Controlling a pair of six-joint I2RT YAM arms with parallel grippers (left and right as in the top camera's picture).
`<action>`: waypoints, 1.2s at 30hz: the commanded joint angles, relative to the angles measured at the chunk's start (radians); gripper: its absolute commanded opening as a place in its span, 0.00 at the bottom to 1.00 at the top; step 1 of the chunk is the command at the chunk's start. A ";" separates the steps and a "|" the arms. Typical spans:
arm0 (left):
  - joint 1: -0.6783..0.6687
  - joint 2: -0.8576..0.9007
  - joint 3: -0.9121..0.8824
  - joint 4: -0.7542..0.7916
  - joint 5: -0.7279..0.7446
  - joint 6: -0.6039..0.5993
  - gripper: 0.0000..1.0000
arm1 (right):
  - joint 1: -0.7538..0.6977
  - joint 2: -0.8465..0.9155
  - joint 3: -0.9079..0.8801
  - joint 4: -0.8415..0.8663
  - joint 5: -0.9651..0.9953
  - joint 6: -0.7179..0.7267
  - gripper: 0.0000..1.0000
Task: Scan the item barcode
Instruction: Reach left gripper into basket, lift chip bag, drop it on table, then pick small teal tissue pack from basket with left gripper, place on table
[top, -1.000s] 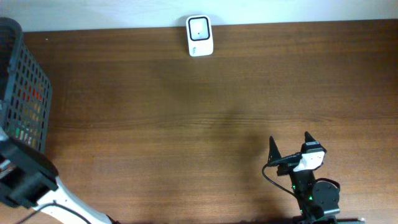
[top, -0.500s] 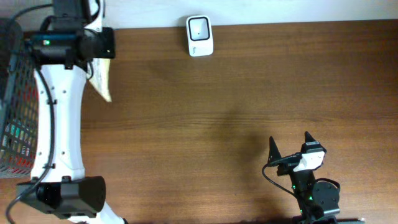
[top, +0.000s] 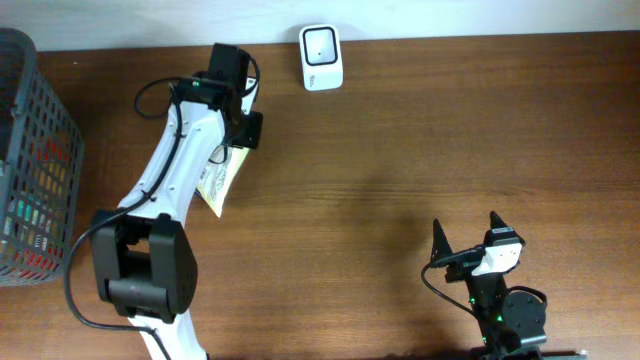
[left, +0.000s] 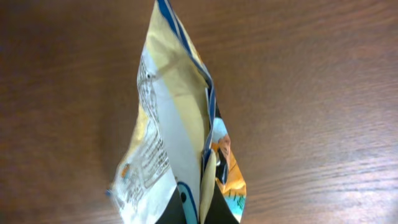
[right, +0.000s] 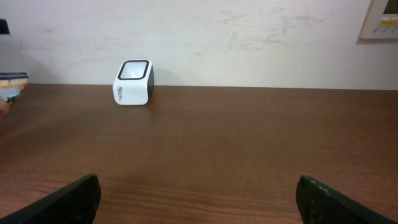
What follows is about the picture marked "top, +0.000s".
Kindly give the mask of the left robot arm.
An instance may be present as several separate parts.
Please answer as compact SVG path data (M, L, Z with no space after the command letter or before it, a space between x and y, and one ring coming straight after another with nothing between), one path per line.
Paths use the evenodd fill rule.
M259 144L263 115L252 109L260 71L245 50L215 44L206 70L167 79L167 123L145 171L116 210L97 211L90 241L100 299L128 319L154 359L206 359L189 307L198 267L184 226L202 171L221 150Z

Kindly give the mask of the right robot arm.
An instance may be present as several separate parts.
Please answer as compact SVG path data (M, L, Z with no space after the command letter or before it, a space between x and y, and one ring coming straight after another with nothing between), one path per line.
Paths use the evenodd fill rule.
M489 219L483 242L458 252L451 249L435 220L430 261L422 269L421 279L427 283L429 269L444 268L446 282L466 284L467 306L431 284L427 287L477 321L484 345L472 351L473 358L540 359L540 346L547 340L547 297L536 289L506 285L504 276L520 264L526 242L496 212L492 211Z

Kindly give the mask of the cream snack bag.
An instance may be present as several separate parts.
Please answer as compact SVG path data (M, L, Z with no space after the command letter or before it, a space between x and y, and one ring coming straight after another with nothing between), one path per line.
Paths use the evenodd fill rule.
M218 218L222 216L225 198L248 154L248 148L218 146L200 175L195 194Z

